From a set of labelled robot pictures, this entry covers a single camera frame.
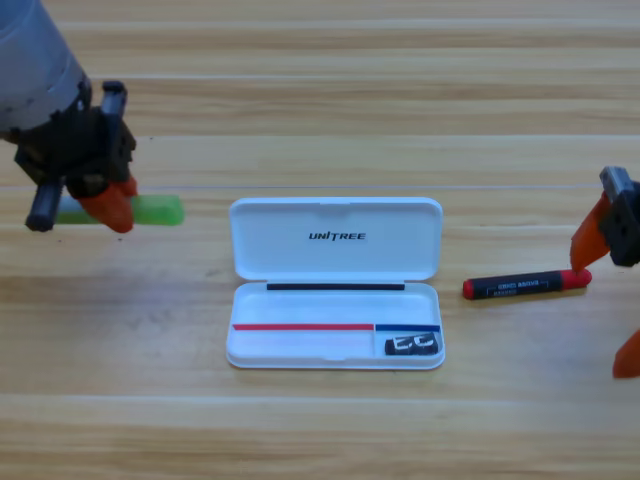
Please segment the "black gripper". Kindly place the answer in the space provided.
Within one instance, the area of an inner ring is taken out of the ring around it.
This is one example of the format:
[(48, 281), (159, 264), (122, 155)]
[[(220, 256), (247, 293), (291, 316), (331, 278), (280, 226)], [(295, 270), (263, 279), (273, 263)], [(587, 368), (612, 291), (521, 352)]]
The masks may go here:
[(102, 103), (93, 106), (91, 86), (81, 83), (70, 106), (44, 124), (13, 129), (14, 161), (37, 186), (25, 221), (30, 230), (53, 229), (64, 190), (111, 230), (133, 229), (138, 188), (129, 168), (136, 140), (124, 121), (128, 91), (120, 81), (105, 81), (102, 90)]
[[(604, 192), (571, 237), (570, 264), (574, 272), (607, 255), (621, 267), (639, 263), (639, 183), (627, 170), (607, 166), (600, 173)], [(615, 379), (640, 376), (640, 331), (634, 332), (615, 354)]]

